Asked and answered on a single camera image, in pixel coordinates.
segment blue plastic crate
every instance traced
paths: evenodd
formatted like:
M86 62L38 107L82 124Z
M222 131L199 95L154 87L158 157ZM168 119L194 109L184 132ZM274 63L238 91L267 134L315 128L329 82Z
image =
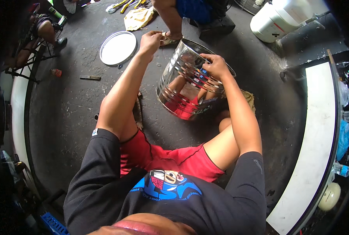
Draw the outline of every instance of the blue plastic crate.
M50 231L55 235L67 235L69 234L65 226L63 226L58 220L55 219L51 213L47 212L41 216L41 219L44 221L46 226Z

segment metal pot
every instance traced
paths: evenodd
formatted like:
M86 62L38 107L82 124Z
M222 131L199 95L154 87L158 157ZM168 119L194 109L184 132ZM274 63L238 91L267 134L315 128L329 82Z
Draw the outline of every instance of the metal pot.
M210 62L201 53L215 54L196 42L182 39L156 87L158 100L165 109L184 120L194 120L212 109L224 94L223 84L202 69L204 63ZM228 68L235 77L233 69L229 65Z

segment concrete floor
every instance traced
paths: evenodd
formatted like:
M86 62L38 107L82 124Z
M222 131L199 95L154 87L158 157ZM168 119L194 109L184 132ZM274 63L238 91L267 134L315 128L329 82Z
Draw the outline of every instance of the concrete floor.
M40 190L47 195L60 188L67 190L95 128L93 117L128 64L118 69L105 65L99 58L104 40L125 30L125 14L105 12L106 7L115 2L104 0L77 12L62 32L61 36L68 38L62 56L40 65L37 78L42 82L34 86L31 97L30 145L35 173L42 186ZM255 96L269 213L283 193L297 161L306 119L306 99L296 91L296 84L283 83L280 79L284 60L253 35L249 26L252 15L233 6L228 16L236 24L229 35L201 41L197 28L185 19L183 34L223 56L236 71L239 86ZM133 32L138 42L149 30L167 30L159 16L145 28ZM218 133L213 117L197 122L180 120L157 101L154 89L174 48L157 51L141 85L144 133L151 143L166 149L196 146ZM51 68L62 70L62 77L50 75ZM80 80L80 75L97 75L102 79ZM227 170L216 183L225 187L231 172Z

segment graphic print on shirt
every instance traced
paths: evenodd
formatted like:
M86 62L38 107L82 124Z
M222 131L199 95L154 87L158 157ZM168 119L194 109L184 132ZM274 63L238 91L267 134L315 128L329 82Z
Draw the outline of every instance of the graphic print on shirt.
M160 201L168 199L187 200L192 195L202 195L201 190L186 175L177 171L151 170L130 192L140 192L148 199Z

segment blue shorts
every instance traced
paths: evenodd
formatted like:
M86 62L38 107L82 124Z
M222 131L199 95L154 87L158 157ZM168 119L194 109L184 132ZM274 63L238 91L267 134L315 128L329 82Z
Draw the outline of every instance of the blue shorts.
M201 24L211 22L212 7L205 0L176 0L176 8L181 17L187 17Z

